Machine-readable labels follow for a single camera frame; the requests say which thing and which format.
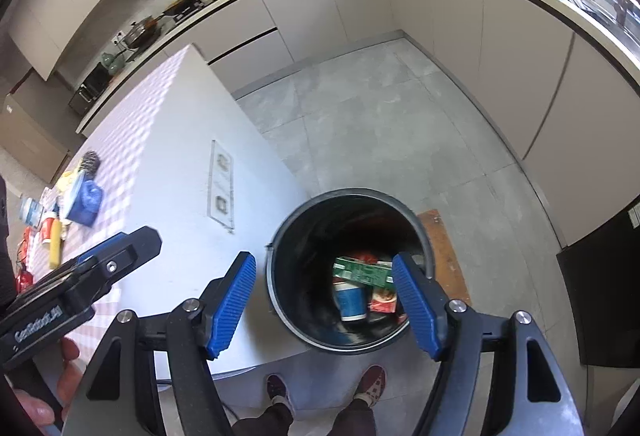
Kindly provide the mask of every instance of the pink and white gingham tablecloth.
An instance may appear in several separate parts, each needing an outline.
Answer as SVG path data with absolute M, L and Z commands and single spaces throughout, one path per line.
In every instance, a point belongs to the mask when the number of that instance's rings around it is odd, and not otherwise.
M 123 231 L 146 139 L 185 50 L 158 66 L 125 96 L 69 163 L 68 169 L 75 167 L 86 151 L 97 152 L 102 163 L 95 182 L 103 189 L 104 197 L 94 226 L 69 225 L 62 261 L 72 259 Z M 55 189 L 44 189 L 40 202 L 46 210 L 51 210 L 57 195 Z M 49 245 L 40 244 L 34 234 L 29 246 L 27 269 L 37 282 L 50 272 Z M 85 362 L 89 362 L 118 313 L 119 302 L 120 286 L 116 283 L 107 295 L 94 304 L 94 318 L 68 334 L 78 344 L 80 358 Z

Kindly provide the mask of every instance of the metal bolt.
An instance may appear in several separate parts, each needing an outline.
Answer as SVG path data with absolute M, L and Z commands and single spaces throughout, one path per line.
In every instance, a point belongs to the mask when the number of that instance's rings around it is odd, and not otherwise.
M 531 315 L 529 315 L 526 311 L 517 311 L 516 320 L 520 324 L 531 324 Z
M 116 318 L 118 319 L 118 322 L 121 324 L 127 323 L 133 318 L 133 311 L 123 310 L 120 313 L 118 313 L 118 316 Z
M 196 311 L 200 307 L 200 301 L 198 299 L 187 299 L 182 303 L 182 309 L 187 312 Z
M 453 299 L 453 301 L 449 301 L 449 308 L 456 313 L 464 313 L 466 311 L 466 304 L 460 299 Z

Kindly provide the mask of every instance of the trash can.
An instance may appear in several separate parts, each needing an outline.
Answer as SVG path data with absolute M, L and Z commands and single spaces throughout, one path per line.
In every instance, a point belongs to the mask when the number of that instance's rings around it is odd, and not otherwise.
M 331 353 L 355 355 L 380 349 L 408 328 L 398 302 L 395 314 L 343 322 L 334 300 L 336 257 L 367 252 L 391 261 L 409 252 L 434 276 L 431 243 L 420 220 L 401 202 L 369 189 L 342 189 L 316 196 L 280 226 L 268 251 L 271 303 L 301 340 Z

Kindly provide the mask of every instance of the human hand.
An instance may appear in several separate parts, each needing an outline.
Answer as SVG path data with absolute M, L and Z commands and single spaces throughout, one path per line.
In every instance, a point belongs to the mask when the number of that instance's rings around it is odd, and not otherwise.
M 62 339 L 60 340 L 60 345 L 62 347 L 64 369 L 58 379 L 56 392 L 64 408 L 62 410 L 62 419 L 65 419 L 68 406 L 82 379 L 82 373 L 72 362 L 72 360 L 80 356 L 80 350 L 78 346 L 76 346 L 76 343 L 71 339 Z M 20 389 L 15 389 L 14 393 L 22 405 L 22 408 L 34 424 L 38 427 L 46 427 L 47 425 L 53 424 L 55 415 L 53 409 L 46 402 L 43 402 L 39 398 L 34 398 L 29 393 Z

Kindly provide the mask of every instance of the blue and white can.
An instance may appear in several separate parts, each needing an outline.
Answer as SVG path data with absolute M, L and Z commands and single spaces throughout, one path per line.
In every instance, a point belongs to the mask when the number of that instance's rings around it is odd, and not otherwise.
M 362 286 L 353 282 L 336 282 L 334 296 L 343 321 L 359 321 L 367 317 L 367 302 Z

